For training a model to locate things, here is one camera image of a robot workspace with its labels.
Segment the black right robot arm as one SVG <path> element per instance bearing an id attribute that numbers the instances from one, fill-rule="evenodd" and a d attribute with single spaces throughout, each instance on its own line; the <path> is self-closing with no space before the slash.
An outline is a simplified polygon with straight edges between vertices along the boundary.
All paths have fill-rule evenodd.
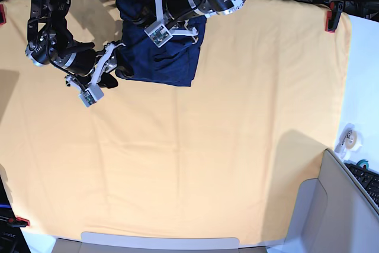
<path id="1" fill-rule="evenodd" d="M 31 0 L 30 19 L 27 24 L 26 55 L 35 65 L 53 65 L 66 74 L 66 85 L 85 91 L 91 84 L 101 88 L 115 88 L 118 78 L 133 77 L 132 67 L 115 48 L 103 66 L 100 59 L 104 49 L 96 51 L 93 42 L 79 42 L 68 30 L 66 16 L 72 0 Z"/>

